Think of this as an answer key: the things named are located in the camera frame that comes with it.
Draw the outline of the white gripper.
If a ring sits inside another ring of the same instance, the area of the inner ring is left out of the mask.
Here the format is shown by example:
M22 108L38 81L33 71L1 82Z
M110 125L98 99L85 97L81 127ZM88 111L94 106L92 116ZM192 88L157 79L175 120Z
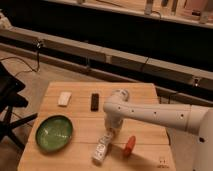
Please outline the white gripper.
M105 128L107 129L107 134L111 137L116 137L117 132L122 127L123 119L120 116L115 116L112 114L107 114L105 117Z

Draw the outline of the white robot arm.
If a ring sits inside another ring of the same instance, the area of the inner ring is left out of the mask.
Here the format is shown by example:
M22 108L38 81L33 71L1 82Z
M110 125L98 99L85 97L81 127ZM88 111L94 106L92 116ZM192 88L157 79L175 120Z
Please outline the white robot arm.
M105 127L117 132L125 118L182 130L198 136L193 171L213 171L213 107L189 104L134 104L118 89L106 99Z

